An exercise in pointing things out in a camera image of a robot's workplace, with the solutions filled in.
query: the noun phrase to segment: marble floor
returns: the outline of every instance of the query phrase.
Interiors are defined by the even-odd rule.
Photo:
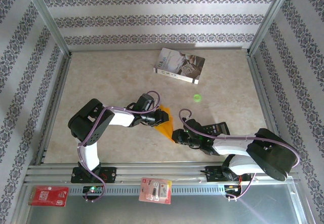
[[[78,161],[67,123],[92,98],[104,105],[124,107],[155,90],[162,105],[171,109],[174,129],[182,128],[178,112],[184,107],[191,109],[192,117],[202,125],[225,121],[232,135],[266,127],[243,50],[183,52],[206,59],[198,85],[153,73],[160,50],[73,53],[45,163]],[[193,100],[197,93],[201,102]],[[108,126],[98,142],[98,155],[104,163],[213,162],[225,158],[175,144],[143,125]]]

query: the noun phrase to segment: purple cable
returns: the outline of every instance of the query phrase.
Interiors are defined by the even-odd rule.
[[[201,133],[201,132],[191,128],[190,126],[188,126],[186,124],[186,122],[181,117],[181,112],[182,111],[188,111],[190,113],[189,117],[191,117],[192,112],[189,109],[183,108],[183,109],[181,109],[179,111],[179,118],[180,118],[181,122],[183,123],[183,125],[185,125],[190,131],[192,131],[192,132],[194,132],[196,134],[200,134],[202,136],[212,138],[212,139],[225,139],[225,140],[227,140],[227,139],[231,139],[231,140],[248,140],[248,139],[250,139],[250,140],[267,141],[267,142],[270,142],[270,143],[281,145],[282,147],[285,147],[285,148],[289,149],[292,153],[294,153],[297,160],[296,160],[296,163],[293,165],[293,167],[296,167],[298,165],[299,161],[300,161],[299,154],[293,147],[291,147],[290,145],[284,144],[284,143],[282,143],[280,141],[273,140],[273,139],[266,139],[266,138],[260,138],[260,137],[249,137],[249,136],[240,136],[240,135],[238,135],[238,136],[212,136],[212,135]]]
[[[239,196],[235,196],[235,195],[226,193],[226,195],[233,197],[232,199],[230,198],[230,200],[235,200],[235,199],[241,198],[248,191],[248,189],[250,188],[250,186],[251,186],[251,184],[252,184],[252,182],[253,182],[253,180],[255,178],[255,175],[257,175],[257,174],[256,173],[253,174],[253,176],[251,178],[251,181],[249,182],[248,186],[246,187],[246,189]]]
[[[157,95],[157,103],[156,103],[156,106],[154,106],[152,109],[150,110],[147,110],[147,111],[133,111],[133,110],[128,110],[126,108],[123,108],[123,107],[117,107],[117,106],[107,106],[105,107],[104,109],[102,109],[102,111],[100,112],[99,116],[97,117],[96,119],[96,122],[95,124],[93,125],[92,129],[90,130],[89,134],[86,136],[86,138],[84,139],[84,141],[82,141],[81,143],[78,143],[77,144],[77,154],[79,156],[79,159],[80,159],[80,164],[91,174],[93,175],[96,179],[98,179],[99,181],[102,182],[103,186],[102,186],[102,192],[101,192],[101,195],[98,196],[97,198],[95,198],[94,200],[92,200],[91,202],[95,202],[97,200],[99,200],[105,193],[106,191],[106,183],[104,182],[104,180],[102,180],[102,178],[98,177],[96,174],[94,174],[87,166],[86,164],[84,164],[84,160],[81,156],[81,152],[80,152],[80,147],[81,146],[84,146],[87,141],[90,139],[91,135],[93,134],[93,132],[95,131],[101,117],[103,116],[104,112],[108,109],[117,109],[117,110],[121,110],[121,111],[126,111],[128,113],[132,113],[132,114],[146,114],[146,113],[149,113],[151,111],[154,111],[156,110],[158,107],[159,107],[159,104],[160,104],[160,95],[156,92],[156,91],[149,91],[147,92],[146,94],[149,94],[149,93],[155,93]]]

